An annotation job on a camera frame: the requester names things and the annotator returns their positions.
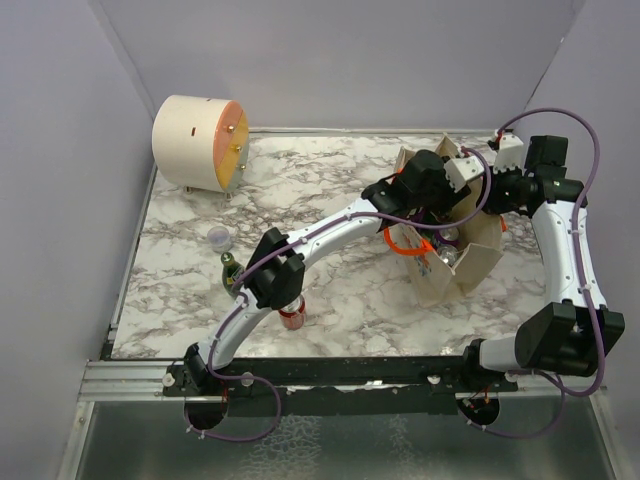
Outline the purple soda can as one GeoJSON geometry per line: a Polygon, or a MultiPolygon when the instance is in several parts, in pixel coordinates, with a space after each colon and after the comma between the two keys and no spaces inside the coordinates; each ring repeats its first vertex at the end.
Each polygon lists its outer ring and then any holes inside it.
{"type": "Polygon", "coordinates": [[[439,258],[449,267],[453,267],[459,259],[459,252],[453,245],[443,244],[436,250],[439,258]]]}
{"type": "Polygon", "coordinates": [[[438,244],[457,245],[459,243],[459,231],[457,229],[439,230],[435,234],[438,244]]]}

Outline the beige canvas tote bag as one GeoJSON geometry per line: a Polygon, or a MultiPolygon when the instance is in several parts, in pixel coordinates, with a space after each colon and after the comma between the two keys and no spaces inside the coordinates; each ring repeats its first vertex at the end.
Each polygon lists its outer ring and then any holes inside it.
{"type": "Polygon", "coordinates": [[[436,250],[438,230],[416,229],[396,225],[384,231],[390,249],[404,259],[417,300],[422,307],[449,303],[468,296],[496,266],[502,257],[503,218],[476,212],[482,197],[483,179],[468,184],[472,193],[454,208],[456,221],[472,215],[465,224],[447,229],[459,231],[459,243],[453,245],[459,259],[453,267],[446,265],[436,250]]]}

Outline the purple soda can front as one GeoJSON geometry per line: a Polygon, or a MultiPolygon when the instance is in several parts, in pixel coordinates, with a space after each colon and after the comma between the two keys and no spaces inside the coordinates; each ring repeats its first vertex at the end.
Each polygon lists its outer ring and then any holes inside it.
{"type": "Polygon", "coordinates": [[[453,245],[443,244],[436,250],[439,258],[449,267],[453,267],[459,259],[459,252],[453,245]]]}

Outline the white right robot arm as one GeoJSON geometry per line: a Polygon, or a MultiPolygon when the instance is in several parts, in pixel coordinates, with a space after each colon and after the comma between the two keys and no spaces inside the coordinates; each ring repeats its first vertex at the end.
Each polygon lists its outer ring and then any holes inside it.
{"type": "Polygon", "coordinates": [[[499,133],[489,145],[496,157],[484,210],[530,219],[544,267],[546,304],[514,335],[472,341],[459,367],[461,383],[481,391],[496,372],[533,369],[589,377],[621,337],[625,322],[608,308],[596,280],[584,185],[566,176],[568,141],[547,135],[523,143],[499,133]]]}

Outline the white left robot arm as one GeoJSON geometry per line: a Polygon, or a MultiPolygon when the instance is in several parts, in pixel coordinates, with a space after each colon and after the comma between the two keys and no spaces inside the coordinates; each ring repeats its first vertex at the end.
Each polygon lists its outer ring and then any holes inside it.
{"type": "Polygon", "coordinates": [[[208,340],[187,348],[186,382],[206,395],[220,385],[221,371],[239,346],[271,312],[302,293],[305,273],[317,261],[360,238],[397,224],[419,228],[420,211],[447,215],[471,192],[477,178],[491,179],[487,162],[465,149],[445,159],[420,150],[397,173],[367,186],[338,213],[288,234],[272,228],[263,234],[244,272],[232,286],[235,300],[208,340]]]}

